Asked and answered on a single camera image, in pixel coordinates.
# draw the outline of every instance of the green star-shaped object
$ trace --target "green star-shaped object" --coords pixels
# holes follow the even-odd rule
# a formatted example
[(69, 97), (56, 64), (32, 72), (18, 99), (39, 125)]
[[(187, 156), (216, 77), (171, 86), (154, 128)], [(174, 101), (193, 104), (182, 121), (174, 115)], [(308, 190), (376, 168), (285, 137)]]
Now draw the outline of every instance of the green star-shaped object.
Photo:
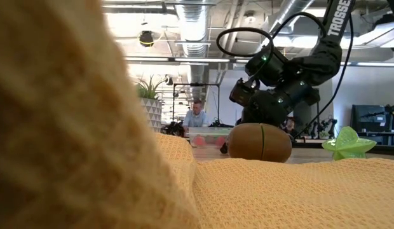
[(329, 139), (322, 144), (324, 149), (333, 152), (333, 160), (366, 158), (365, 153), (375, 145), (375, 141), (359, 138), (351, 127), (342, 128), (336, 139)]

